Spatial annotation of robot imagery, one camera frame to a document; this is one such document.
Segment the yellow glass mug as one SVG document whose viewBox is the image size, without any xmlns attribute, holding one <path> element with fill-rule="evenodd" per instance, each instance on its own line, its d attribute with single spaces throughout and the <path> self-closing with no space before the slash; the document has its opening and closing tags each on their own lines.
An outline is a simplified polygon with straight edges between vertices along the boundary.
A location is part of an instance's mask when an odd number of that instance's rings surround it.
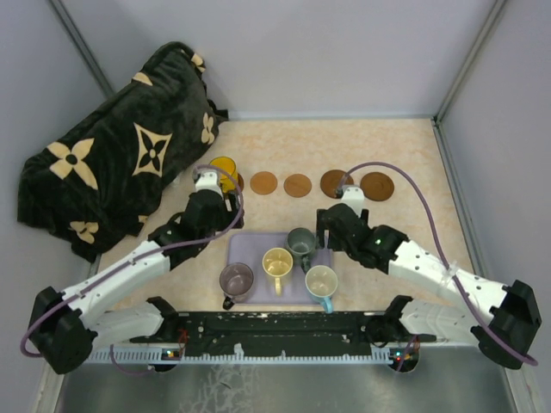
<svg viewBox="0 0 551 413">
<path fill-rule="evenodd" d="M 232 158 L 224 156 L 216 157 L 212 159 L 209 164 L 225 171 L 225 174 L 220 175 L 220 186 L 224 193 L 236 189 L 236 184 L 238 183 L 238 170 L 237 164 Z"/>
</svg>

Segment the grey ceramic mug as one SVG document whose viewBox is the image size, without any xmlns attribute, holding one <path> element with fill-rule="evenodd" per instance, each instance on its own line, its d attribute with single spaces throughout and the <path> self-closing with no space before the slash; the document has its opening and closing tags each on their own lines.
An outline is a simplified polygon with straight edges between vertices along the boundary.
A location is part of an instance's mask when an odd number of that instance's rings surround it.
<svg viewBox="0 0 551 413">
<path fill-rule="evenodd" d="M 294 264 L 307 273 L 318 254 L 317 238 L 306 228 L 294 228 L 287 234 L 286 249 L 293 257 Z"/>
</svg>

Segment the dark brown coaster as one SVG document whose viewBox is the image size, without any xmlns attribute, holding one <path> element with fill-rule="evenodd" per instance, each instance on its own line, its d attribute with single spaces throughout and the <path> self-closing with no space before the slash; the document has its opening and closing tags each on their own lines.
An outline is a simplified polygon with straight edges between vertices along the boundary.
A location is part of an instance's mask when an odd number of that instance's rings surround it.
<svg viewBox="0 0 551 413">
<path fill-rule="evenodd" d="M 322 192 L 332 199 L 340 199 L 342 193 L 337 191 L 337 186 L 342 180 L 345 172 L 343 170 L 328 170 L 320 179 L 320 188 Z"/>
<path fill-rule="evenodd" d="M 244 178 L 239 173 L 238 173 L 238 186 L 240 190 L 243 192 L 245 189 L 245 182 L 244 182 Z"/>
<path fill-rule="evenodd" d="M 367 173 L 360 182 L 360 188 L 369 200 L 385 201 L 394 193 L 392 179 L 381 172 Z"/>
</svg>

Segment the white mug blue handle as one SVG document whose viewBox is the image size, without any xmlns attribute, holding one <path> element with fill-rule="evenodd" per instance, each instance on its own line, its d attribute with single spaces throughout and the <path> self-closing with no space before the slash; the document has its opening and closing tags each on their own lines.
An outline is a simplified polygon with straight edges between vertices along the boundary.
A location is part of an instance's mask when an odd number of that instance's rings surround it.
<svg viewBox="0 0 551 413">
<path fill-rule="evenodd" d="M 338 288 L 334 270 L 324 265 L 310 268 L 305 276 L 305 285 L 312 300 L 321 305 L 326 313 L 333 313 L 331 298 Z"/>
</svg>

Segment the light brown coaster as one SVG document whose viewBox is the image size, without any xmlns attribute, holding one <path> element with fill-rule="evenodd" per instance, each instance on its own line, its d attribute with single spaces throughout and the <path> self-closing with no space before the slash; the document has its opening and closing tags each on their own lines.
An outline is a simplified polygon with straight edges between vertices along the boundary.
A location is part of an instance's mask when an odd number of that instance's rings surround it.
<svg viewBox="0 0 551 413">
<path fill-rule="evenodd" d="M 278 186 L 276 176 L 269 171 L 257 172 L 250 179 L 251 190 L 256 194 L 267 195 L 273 193 Z"/>
<path fill-rule="evenodd" d="M 312 182 L 303 174 L 292 174 L 286 178 L 283 187 L 289 196 L 302 198 L 311 192 Z"/>
</svg>

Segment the purple glass mug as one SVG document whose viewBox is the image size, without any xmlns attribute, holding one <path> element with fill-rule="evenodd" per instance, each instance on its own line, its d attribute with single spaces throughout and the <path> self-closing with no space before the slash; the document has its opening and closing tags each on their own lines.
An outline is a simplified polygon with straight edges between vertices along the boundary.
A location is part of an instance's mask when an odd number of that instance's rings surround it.
<svg viewBox="0 0 551 413">
<path fill-rule="evenodd" d="M 229 311 L 234 305 L 246 301 L 254 284 L 254 274 L 242 262 L 231 263 L 221 271 L 219 282 L 224 293 L 222 308 Z"/>
</svg>

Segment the cream yellow mug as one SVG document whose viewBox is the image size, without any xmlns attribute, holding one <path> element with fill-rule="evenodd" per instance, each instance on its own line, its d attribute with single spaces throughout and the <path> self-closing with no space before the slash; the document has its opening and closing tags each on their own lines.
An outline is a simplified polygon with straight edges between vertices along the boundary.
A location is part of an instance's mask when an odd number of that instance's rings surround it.
<svg viewBox="0 0 551 413">
<path fill-rule="evenodd" d="M 278 297 L 283 295 L 284 287 L 291 282 L 293 266 L 294 258 L 284 248 L 272 248 L 263 256 L 263 271 Z"/>
</svg>

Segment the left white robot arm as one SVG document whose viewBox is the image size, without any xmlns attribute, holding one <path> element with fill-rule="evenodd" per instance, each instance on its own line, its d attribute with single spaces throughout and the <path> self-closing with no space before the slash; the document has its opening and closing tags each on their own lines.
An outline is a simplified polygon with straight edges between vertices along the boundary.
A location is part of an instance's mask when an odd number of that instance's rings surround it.
<svg viewBox="0 0 551 413">
<path fill-rule="evenodd" d="M 244 224 L 241 189 L 226 194 L 220 179 L 237 179 L 220 167 L 195 167 L 195 190 L 176 213 L 135 250 L 102 272 L 58 292 L 48 287 L 35 298 L 19 347 L 42 358 L 57 374 L 70 373 L 91 354 L 133 339 L 167 342 L 179 331 L 177 312 L 155 297 L 133 308 L 111 308 L 138 287 L 197 257 L 213 240 Z"/>
</svg>

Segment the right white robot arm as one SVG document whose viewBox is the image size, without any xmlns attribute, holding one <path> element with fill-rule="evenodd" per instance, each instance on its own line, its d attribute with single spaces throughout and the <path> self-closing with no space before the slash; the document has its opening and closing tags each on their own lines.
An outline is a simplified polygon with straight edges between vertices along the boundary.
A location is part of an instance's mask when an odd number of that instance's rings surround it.
<svg viewBox="0 0 551 413">
<path fill-rule="evenodd" d="M 471 274 L 424 250 L 405 233 L 388 225 L 368 224 L 357 186 L 342 199 L 316 212 L 320 247 L 343 252 L 361 266 L 376 269 L 446 300 L 432 305 L 403 298 L 401 307 L 384 320 L 394 340 L 431 335 L 475 345 L 494 363 L 511 370 L 535 366 L 529 349 L 542 325 L 533 288 L 515 280 L 511 285 Z"/>
</svg>

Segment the lavender plastic tray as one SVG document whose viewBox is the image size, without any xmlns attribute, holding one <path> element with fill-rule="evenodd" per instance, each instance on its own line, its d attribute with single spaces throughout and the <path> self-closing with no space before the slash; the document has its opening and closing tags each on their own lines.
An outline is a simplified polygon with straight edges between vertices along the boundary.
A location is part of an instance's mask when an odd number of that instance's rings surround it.
<svg viewBox="0 0 551 413">
<path fill-rule="evenodd" d="M 254 284 L 245 304 L 254 305 L 318 305 L 307 292 L 305 285 L 306 273 L 300 266 L 293 266 L 292 279 L 284 287 L 283 295 L 278 297 L 268 283 L 262 268 L 264 254 L 272 248 L 286 249 L 287 233 L 283 232 L 244 232 L 230 238 L 227 265 L 242 262 L 249 266 L 254 274 Z M 312 267 L 331 265 L 331 252 L 328 249 L 318 249 L 313 259 Z"/>
</svg>

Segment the black floral plush blanket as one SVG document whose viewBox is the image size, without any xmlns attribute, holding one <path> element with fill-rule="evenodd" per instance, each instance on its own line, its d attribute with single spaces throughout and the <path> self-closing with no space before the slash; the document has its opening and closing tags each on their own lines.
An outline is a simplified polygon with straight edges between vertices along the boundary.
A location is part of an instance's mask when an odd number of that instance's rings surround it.
<svg viewBox="0 0 551 413">
<path fill-rule="evenodd" d="M 205 69 L 189 46 L 161 46 L 128 85 L 25 162 L 18 221 L 87 261 L 139 235 L 228 117 L 207 96 Z"/>
</svg>

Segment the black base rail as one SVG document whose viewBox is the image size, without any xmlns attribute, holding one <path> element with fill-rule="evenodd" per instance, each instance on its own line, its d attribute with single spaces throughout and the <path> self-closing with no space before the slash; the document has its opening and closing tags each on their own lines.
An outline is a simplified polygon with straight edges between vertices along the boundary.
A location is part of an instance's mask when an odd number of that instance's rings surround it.
<svg viewBox="0 0 551 413">
<path fill-rule="evenodd" d="M 362 311 L 215 312 L 174 316 L 153 336 L 132 343 L 175 343 L 187 356 L 230 355 L 239 344 L 246 356 L 370 355 L 373 344 L 412 337 L 394 315 Z"/>
</svg>

